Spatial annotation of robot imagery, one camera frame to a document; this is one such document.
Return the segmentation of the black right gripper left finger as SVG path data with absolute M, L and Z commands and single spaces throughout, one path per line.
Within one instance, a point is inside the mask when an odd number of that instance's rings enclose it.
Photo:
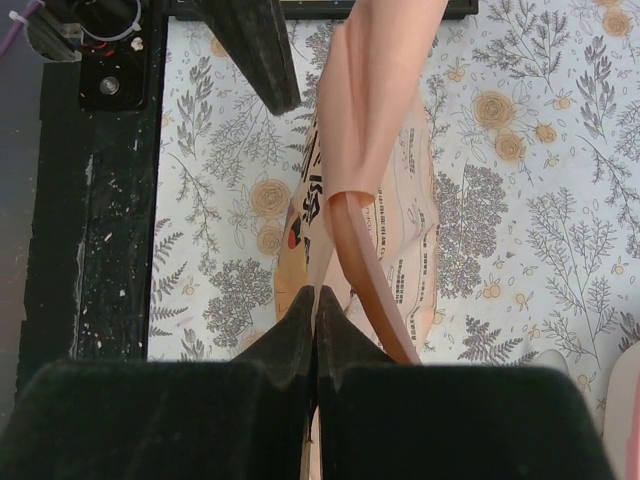
M 227 362 L 67 361 L 29 383 L 5 479 L 305 479 L 311 288 Z

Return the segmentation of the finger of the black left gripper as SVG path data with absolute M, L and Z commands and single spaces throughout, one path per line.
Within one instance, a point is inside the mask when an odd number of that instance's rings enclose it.
M 281 4 L 275 0 L 203 0 L 199 17 L 272 114 L 300 105 Z

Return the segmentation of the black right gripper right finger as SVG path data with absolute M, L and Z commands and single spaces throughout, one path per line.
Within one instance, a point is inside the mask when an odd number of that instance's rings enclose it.
M 585 402 L 539 366 L 394 362 L 324 288 L 316 317 L 325 479 L 609 479 Z

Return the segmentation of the orange cat litter bag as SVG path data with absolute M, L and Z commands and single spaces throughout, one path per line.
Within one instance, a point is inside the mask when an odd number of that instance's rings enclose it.
M 347 319 L 415 364 L 437 303 L 431 128 L 419 80 L 446 5 L 358 1 L 334 31 L 274 274 L 283 318 L 329 287 Z

